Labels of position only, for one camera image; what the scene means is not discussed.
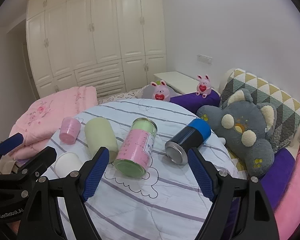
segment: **can bottom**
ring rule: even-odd
[[[168,141],[165,144],[166,155],[178,165],[186,165],[188,157],[185,150],[175,142]]]
[[[146,170],[132,160],[118,159],[113,165],[119,172],[130,178],[140,179],[146,174]]]

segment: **red heart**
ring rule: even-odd
[[[154,97],[156,100],[164,100],[164,95],[155,94]]]
[[[207,89],[207,87],[204,86],[204,85],[200,85],[200,86],[199,86],[199,89],[200,89],[201,92],[205,92],[206,89]]]

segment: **gray plush toy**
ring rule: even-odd
[[[246,164],[250,176],[261,177],[274,162],[269,137],[274,131],[277,111],[269,103],[255,105],[250,92],[241,89],[221,108],[202,106],[197,116],[204,119],[218,137]]]

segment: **plush bear ear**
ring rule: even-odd
[[[253,99],[249,90],[243,88],[235,92],[232,96],[228,98],[226,102],[224,102],[223,108],[226,108],[227,106],[229,106],[229,104],[239,101],[247,101],[253,103]]]
[[[270,136],[274,131],[275,123],[277,122],[277,110],[269,103],[257,104],[263,117],[266,120],[265,133]]]

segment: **purple pillow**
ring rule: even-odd
[[[274,163],[261,179],[261,184],[273,210],[281,200],[290,181],[294,163],[295,159],[291,153],[286,148],[282,148],[274,155]]]
[[[170,98],[170,102],[175,103],[187,109],[193,114],[196,114],[202,106],[216,106],[220,104],[220,96],[214,90],[206,98],[202,95],[197,96],[195,93],[186,94],[178,97]]]

